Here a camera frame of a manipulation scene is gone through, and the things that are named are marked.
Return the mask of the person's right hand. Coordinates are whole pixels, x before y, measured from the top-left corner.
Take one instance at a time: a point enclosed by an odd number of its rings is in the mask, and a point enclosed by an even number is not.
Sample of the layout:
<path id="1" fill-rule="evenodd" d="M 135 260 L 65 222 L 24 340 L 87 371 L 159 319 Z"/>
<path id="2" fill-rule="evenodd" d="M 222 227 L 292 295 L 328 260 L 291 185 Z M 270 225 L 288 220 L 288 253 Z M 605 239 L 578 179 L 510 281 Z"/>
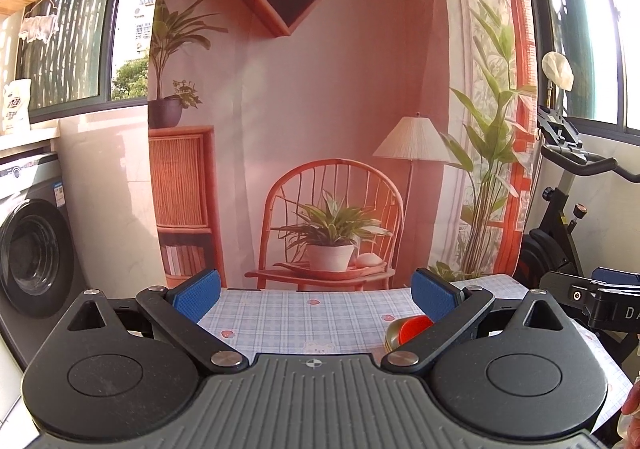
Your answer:
<path id="1" fill-rule="evenodd" d="M 617 434 L 620 440 L 614 449 L 639 449 L 640 445 L 640 382 L 636 377 L 634 386 L 623 404 L 622 413 L 617 423 Z"/>

